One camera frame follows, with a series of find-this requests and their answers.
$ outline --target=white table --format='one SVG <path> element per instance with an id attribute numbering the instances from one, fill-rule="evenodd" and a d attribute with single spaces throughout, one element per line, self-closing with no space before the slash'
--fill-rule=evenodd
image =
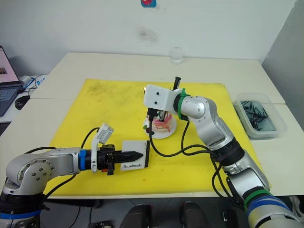
<path id="1" fill-rule="evenodd" d="M 245 86 L 247 92 L 267 94 L 286 122 L 287 131 L 280 138 L 251 143 L 272 185 L 274 195 L 304 194 L 303 130 L 257 61 L 188 58 L 180 65 L 173 65 L 168 57 L 87 53 L 67 54 L 0 137 L 0 183 L 5 180 L 4 170 L 11 159 L 30 149 L 49 145 L 85 78 L 174 81 L 175 76 L 181 76 L 187 82 L 224 83 L 232 100 L 238 93 L 246 92 Z M 98 198 L 188 196 L 209 197 L 216 194 L 196 192 Z"/>

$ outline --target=yellow mat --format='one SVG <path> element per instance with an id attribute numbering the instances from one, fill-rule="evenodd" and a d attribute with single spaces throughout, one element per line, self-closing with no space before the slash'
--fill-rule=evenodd
<path id="1" fill-rule="evenodd" d="M 143 130 L 147 108 L 143 105 L 143 88 L 154 84 L 172 88 L 167 82 L 125 82 L 88 79 L 85 81 L 77 99 L 67 113 L 60 128 L 51 142 L 55 147 L 79 147 L 86 134 L 103 122 L 114 128 L 108 144 L 121 150 L 123 140 L 148 140 Z M 247 135 L 238 119 L 223 84 L 181 83 L 190 95 L 200 95 L 215 101 L 219 116 L 232 130 L 241 146 L 248 151 L 259 165 Z M 186 121 L 177 119 L 177 130 L 167 139 L 154 140 L 163 153 L 174 153 L 180 149 L 181 135 Z M 94 134 L 85 144 L 90 149 Z M 185 146 L 202 144 L 191 123 L 185 137 Z M 115 166 L 113 176 L 106 173 L 82 171 L 71 182 L 59 188 L 53 196 L 96 196 L 124 194 L 156 194 L 179 192 L 213 191 L 211 177 L 214 168 L 208 154 L 184 156 L 182 154 L 164 158 L 150 150 L 149 167 L 142 170 L 120 171 Z M 46 191 L 68 177 L 57 177 L 49 181 Z"/>

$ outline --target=blue ring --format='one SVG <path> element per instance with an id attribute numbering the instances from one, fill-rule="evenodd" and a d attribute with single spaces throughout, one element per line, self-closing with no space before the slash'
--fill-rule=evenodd
<path id="1" fill-rule="evenodd" d="M 34 212 L 30 213 L 24 213 L 24 214 L 5 214 L 5 213 L 0 213 L 0 219 L 25 219 L 25 218 L 30 218 L 36 215 L 39 215 L 41 213 L 41 210 L 36 210 Z"/>
<path id="2" fill-rule="evenodd" d="M 80 158 L 80 170 L 86 170 L 86 150 L 81 150 L 78 154 L 78 157 Z"/>
<path id="3" fill-rule="evenodd" d="M 276 199 L 276 200 L 279 200 L 280 202 L 273 201 L 273 200 L 263 200 L 263 199 Z M 278 199 L 277 197 L 265 196 L 265 197 L 258 198 L 250 203 L 250 205 L 248 206 L 247 215 L 249 216 L 249 214 L 252 212 L 252 210 L 254 210 L 255 208 L 258 208 L 260 206 L 263 206 L 263 205 L 276 205 L 276 206 L 280 206 L 280 207 L 285 208 L 290 211 L 290 209 L 284 204 L 284 202 L 281 201 L 280 199 Z"/>

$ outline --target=robotic arm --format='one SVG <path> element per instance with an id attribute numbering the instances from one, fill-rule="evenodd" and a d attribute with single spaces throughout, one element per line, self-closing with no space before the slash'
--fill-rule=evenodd
<path id="1" fill-rule="evenodd" d="M 37 218 L 47 197 L 43 191 L 49 180 L 90 169 L 113 175 L 115 163 L 132 162 L 143 156 L 135 151 L 115 151 L 112 144 L 104 145 L 112 132 L 103 124 L 92 140 L 92 150 L 58 148 L 13 159 L 7 166 L 7 181 L 0 196 L 0 228 L 38 227 Z"/>
<path id="2" fill-rule="evenodd" d="M 148 85 L 144 104 L 194 123 L 198 136 L 216 154 L 215 160 L 227 174 L 231 193 L 244 202 L 251 228 L 303 227 L 288 207 L 271 195 L 265 175 L 218 116 L 212 100 L 190 96 L 185 89 L 169 90 Z"/>

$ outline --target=black cable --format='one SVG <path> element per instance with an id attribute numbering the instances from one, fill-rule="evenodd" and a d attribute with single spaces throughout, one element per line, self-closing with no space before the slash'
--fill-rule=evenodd
<path id="1" fill-rule="evenodd" d="M 34 91 L 35 91 L 35 89 L 29 89 L 29 90 L 24 91 L 24 92 L 25 92 L 25 93 L 28 92 L 28 94 L 29 94 L 29 92 L 34 92 Z"/>
<path id="2" fill-rule="evenodd" d="M 35 151 L 47 150 L 47 149 L 53 150 L 53 149 L 57 149 L 57 147 L 53 147 L 53 146 L 43 146 L 43 147 L 38 147 L 38 148 L 35 148 L 35 149 L 33 149 L 33 150 L 30 150 L 30 151 L 28 151 L 28 152 L 26 152 L 26 153 L 33 153 L 33 152 L 35 152 Z"/>
<path id="3" fill-rule="evenodd" d="M 185 135 L 186 135 L 186 132 L 187 132 L 187 129 L 188 129 L 188 127 L 189 127 L 189 124 L 190 124 L 190 121 L 188 120 L 187 121 L 187 124 L 186 124 L 186 127 L 185 127 L 185 129 L 184 129 L 184 132 L 182 133 L 182 137 L 181 137 L 181 144 L 180 144 L 180 148 L 181 149 L 184 149 L 184 139 L 185 139 Z"/>
<path id="4" fill-rule="evenodd" d="M 28 91 L 33 92 L 35 89 L 20 89 L 17 94 L 27 93 Z"/>
<path id="5" fill-rule="evenodd" d="M 77 221 L 77 219 L 78 219 L 78 216 L 79 216 L 79 213 L 80 213 L 80 206 L 79 206 L 79 208 L 78 208 L 77 216 L 76 216 L 74 222 L 73 222 L 68 228 L 71 228 L 71 227 L 76 223 L 76 221 Z"/>
<path id="6" fill-rule="evenodd" d="M 56 191 L 56 190 L 59 189 L 61 186 L 65 185 L 66 183 L 68 183 L 69 181 L 71 181 L 72 179 L 74 179 L 75 176 L 76 176 L 76 174 L 73 174 L 72 177 L 70 177 L 69 179 L 65 180 L 64 182 L 58 184 L 58 185 L 55 186 L 51 191 L 49 191 L 48 194 L 46 194 L 46 195 L 42 198 L 42 200 L 41 200 L 41 202 L 40 202 L 40 205 L 39 205 L 39 208 L 42 208 L 43 203 L 47 200 L 47 198 L 48 198 L 54 191 Z"/>
<path id="7" fill-rule="evenodd" d="M 219 171 L 220 169 L 222 168 L 222 165 L 220 164 L 219 167 L 216 166 L 215 162 L 213 161 L 212 157 L 211 157 L 211 161 L 212 161 L 212 164 L 214 166 L 214 169 L 215 169 L 215 172 L 212 176 L 212 179 L 211 179 L 211 184 L 212 184 L 212 188 L 213 190 L 215 191 L 215 193 L 221 198 L 223 199 L 224 201 L 230 203 L 231 205 L 241 209 L 241 210 L 244 210 L 243 207 L 241 205 L 239 205 L 229 194 L 229 192 L 227 191 L 227 189 L 225 188 L 223 182 L 222 182 L 222 179 L 220 177 L 220 174 L 219 174 Z M 219 182 L 221 183 L 221 186 L 224 190 L 224 192 L 227 194 L 228 198 L 229 199 L 226 199 L 222 194 L 219 193 L 219 191 L 217 190 L 217 188 L 215 187 L 215 183 L 214 183 L 214 180 L 215 180 L 215 177 L 218 176 L 218 179 L 219 179 Z"/>
<path id="8" fill-rule="evenodd" d="M 220 185 L 222 186 L 222 188 L 223 188 L 224 192 L 226 193 L 226 195 L 228 196 L 228 198 L 229 198 L 230 200 L 234 201 L 234 199 L 231 197 L 231 195 L 230 195 L 229 192 L 227 191 L 227 189 L 226 189 L 226 187 L 225 187 L 225 185 L 224 185 L 224 183 L 223 183 L 223 181 L 222 181 L 222 177 L 220 176 L 219 171 L 217 171 L 218 168 L 217 168 L 217 165 L 216 165 L 215 161 L 213 160 L 212 156 L 210 156 L 210 159 L 211 159 L 211 162 L 212 162 L 212 164 L 213 164 L 213 167 L 214 167 L 214 169 L 215 169 L 215 171 L 216 171 L 216 173 L 217 173 L 217 176 L 218 176 L 218 180 L 219 180 Z"/>
<path id="9" fill-rule="evenodd" d="M 92 209 L 93 208 L 90 209 L 89 223 L 91 223 Z"/>
<path id="10" fill-rule="evenodd" d="M 176 156 L 176 155 L 178 155 L 178 154 L 180 154 L 180 153 L 183 153 L 183 152 L 185 152 L 186 150 L 188 150 L 188 149 L 190 149 L 190 148 L 193 148 L 193 147 L 200 147 L 200 148 L 204 148 L 204 149 L 207 148 L 206 146 L 203 146 L 203 145 L 194 144 L 194 145 L 187 146 L 187 147 L 185 147 L 185 148 L 181 149 L 180 151 L 177 151 L 176 153 L 173 153 L 173 154 L 163 154 L 163 153 L 159 152 L 159 151 L 156 149 L 156 147 L 155 147 L 155 145 L 154 145 L 154 143 L 153 143 L 153 139 L 152 139 L 152 128 L 150 128 L 150 130 L 149 130 L 149 139 L 150 139 L 150 144 L 151 144 L 152 148 L 155 150 L 155 152 L 156 152 L 158 155 L 160 155 L 160 156 L 162 156 L 162 157 L 166 157 L 166 158 Z M 213 153 L 212 151 L 204 151 L 204 152 L 210 153 L 210 154 L 213 154 L 213 155 L 214 155 L 214 153 Z"/>
<path id="11" fill-rule="evenodd" d="M 11 226 L 13 225 L 14 220 L 11 221 L 9 228 L 11 228 Z"/>
<path id="12" fill-rule="evenodd" d="M 86 140 L 88 139 L 88 137 L 90 136 L 90 134 L 91 134 L 93 131 L 95 131 L 95 130 L 98 131 L 98 130 L 99 130 L 99 127 L 95 127 L 95 128 L 93 128 L 92 130 L 89 131 L 89 133 L 86 135 L 84 141 L 82 142 L 82 144 L 81 144 L 81 146 L 80 146 L 81 149 L 84 147 L 84 145 L 85 145 L 85 143 L 86 143 Z"/>
<path id="13" fill-rule="evenodd" d="M 40 215 L 36 215 L 36 228 L 40 228 Z"/>
<path id="14" fill-rule="evenodd" d="M 133 201 L 132 201 L 132 200 L 128 199 L 128 201 L 129 201 L 130 203 L 132 203 L 132 204 L 133 204 L 133 206 L 135 206 L 135 207 L 136 207 L 135 203 L 133 203 Z"/>
<path id="15" fill-rule="evenodd" d="M 31 92 L 31 91 L 35 91 L 33 88 L 35 87 L 36 85 L 34 85 L 33 87 L 31 87 L 27 92 L 28 92 L 28 96 L 29 96 L 29 93 Z"/>
<path id="16" fill-rule="evenodd" d="M 185 138 L 187 129 L 188 129 L 188 127 L 189 127 L 189 123 L 190 123 L 190 122 L 189 122 L 189 120 L 188 120 L 188 122 L 187 122 L 187 124 L 186 124 L 186 126 L 185 126 L 185 129 L 184 129 L 184 132 L 183 132 L 183 134 L 182 134 L 182 137 L 181 137 L 181 144 L 180 144 L 181 149 L 183 149 L 183 147 L 184 147 L 184 138 Z M 184 154 L 184 155 L 187 155 L 187 156 L 192 156 L 192 155 L 196 155 L 196 154 L 199 154 L 199 153 L 210 153 L 210 150 L 209 150 L 208 147 L 204 147 L 204 149 L 205 149 L 204 151 L 196 151 L 196 152 L 192 152 L 192 153 L 183 152 L 183 154 Z M 222 198 L 223 200 L 225 200 L 225 201 L 231 203 L 232 205 L 234 205 L 234 206 L 236 206 L 236 207 L 238 207 L 238 208 L 240 208 L 240 209 L 243 209 L 243 207 L 240 206 L 240 205 L 238 205 L 238 203 L 236 202 L 236 200 L 235 200 L 233 197 L 231 197 L 231 195 L 229 194 L 228 190 L 226 189 L 226 187 L 225 187 L 225 185 L 224 185 L 224 183 L 223 183 L 223 181 L 222 181 L 222 178 L 221 178 L 221 176 L 220 176 L 220 173 L 219 173 L 219 171 L 220 171 L 220 169 L 221 169 L 222 166 L 221 166 L 221 165 L 219 165 L 219 167 L 216 166 L 216 164 L 215 164 L 215 162 L 214 162 L 214 160 L 213 160 L 213 158 L 212 158 L 212 153 L 210 153 L 210 159 L 211 159 L 211 162 L 212 162 L 213 167 L 214 167 L 214 169 L 215 169 L 215 172 L 214 172 L 214 174 L 213 174 L 213 176 L 212 176 L 212 179 L 211 179 L 211 184 L 212 184 L 213 190 L 214 190 L 214 191 L 217 193 L 217 195 L 218 195 L 220 198 Z M 215 184 L 214 184 L 214 180 L 215 180 L 215 177 L 216 177 L 216 176 L 218 177 L 218 180 L 219 180 L 219 182 L 220 182 L 220 184 L 221 184 L 221 186 L 222 186 L 224 192 L 227 194 L 229 200 L 226 199 L 223 195 L 221 195 L 221 194 L 219 193 L 219 191 L 216 189 Z"/>
<path id="17" fill-rule="evenodd" d="M 33 85 L 29 90 L 28 90 L 28 96 L 29 96 L 29 92 L 31 91 L 31 89 L 34 89 L 34 87 L 36 87 L 37 86 L 37 83 L 36 83 L 36 78 L 37 77 L 35 77 L 35 80 L 34 80 L 34 82 L 35 82 L 35 85 Z"/>

